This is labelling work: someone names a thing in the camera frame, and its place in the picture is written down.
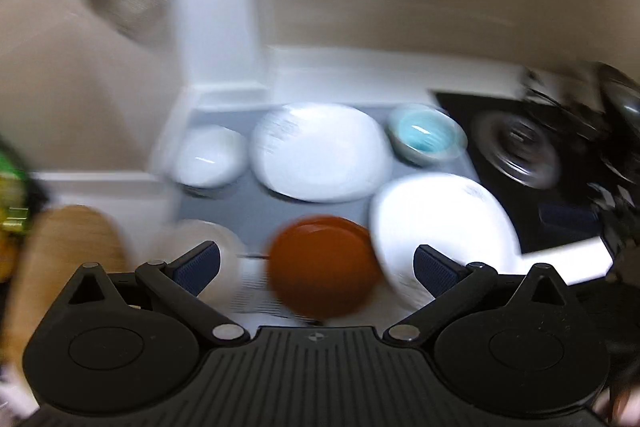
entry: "circular black cover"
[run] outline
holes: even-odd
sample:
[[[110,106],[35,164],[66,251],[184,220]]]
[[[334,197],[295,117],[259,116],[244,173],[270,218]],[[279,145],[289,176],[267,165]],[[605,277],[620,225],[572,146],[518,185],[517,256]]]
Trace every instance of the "circular black cover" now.
[[[30,386],[39,400],[81,413],[117,413],[158,401],[198,360],[196,338],[183,324],[126,306],[71,310],[39,333],[24,354]]]
[[[570,320],[565,307],[537,302],[456,320],[437,338],[434,354],[466,400],[519,417],[584,405],[609,370],[595,331]]]

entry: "white plate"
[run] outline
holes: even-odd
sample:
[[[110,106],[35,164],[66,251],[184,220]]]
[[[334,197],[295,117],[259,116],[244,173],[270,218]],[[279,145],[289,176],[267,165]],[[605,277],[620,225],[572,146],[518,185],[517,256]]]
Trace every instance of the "white plate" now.
[[[252,165],[271,190],[304,201],[363,198],[391,175],[392,152],[369,115],[329,103],[295,103],[254,130]]]
[[[218,275],[198,294],[198,299],[210,306],[228,303],[240,287],[240,259],[244,245],[231,230],[197,219],[185,219],[158,233],[149,251],[150,259],[170,263],[204,241],[213,241],[220,250]]]
[[[482,261],[499,273],[519,273],[520,244],[507,213],[467,178],[418,174],[387,185],[372,201],[369,230],[388,281],[415,309],[433,300],[414,275],[419,245],[463,266]]]

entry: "orange object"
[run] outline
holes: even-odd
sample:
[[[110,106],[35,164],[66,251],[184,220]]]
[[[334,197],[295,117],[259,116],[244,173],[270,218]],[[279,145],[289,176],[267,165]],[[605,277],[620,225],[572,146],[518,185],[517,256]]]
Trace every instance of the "orange object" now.
[[[367,229],[335,216],[307,217],[280,232],[267,266],[280,301],[317,320],[356,311],[382,279]]]

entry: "wooden board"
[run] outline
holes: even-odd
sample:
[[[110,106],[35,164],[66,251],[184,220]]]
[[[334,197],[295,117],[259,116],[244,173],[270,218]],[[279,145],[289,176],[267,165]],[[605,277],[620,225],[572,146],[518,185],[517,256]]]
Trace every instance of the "wooden board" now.
[[[2,354],[22,374],[22,354],[60,290],[82,263],[127,271],[116,228],[87,206],[65,206],[39,216],[20,256],[7,299]]]

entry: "black stovetop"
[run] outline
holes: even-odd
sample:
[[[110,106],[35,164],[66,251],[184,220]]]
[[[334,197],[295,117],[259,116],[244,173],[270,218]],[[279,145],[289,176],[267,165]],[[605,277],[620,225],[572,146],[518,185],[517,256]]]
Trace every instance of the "black stovetop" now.
[[[511,180],[482,156],[474,143],[472,129],[475,119],[485,111],[505,111],[529,118],[526,104],[518,100],[466,94],[437,93],[436,97],[466,132],[468,153],[479,180],[500,201],[511,218],[523,253],[560,247],[596,235],[594,232],[578,232],[543,224],[539,214],[540,204],[588,210],[593,199],[598,197],[598,193],[588,187],[589,183],[599,184],[612,194],[618,193],[620,185],[627,188],[636,201],[640,201],[638,189],[610,171],[600,160],[595,146],[587,145],[578,137],[560,137],[544,128],[561,161],[559,182],[553,188],[539,190]],[[555,107],[544,107],[549,112],[559,111]]]

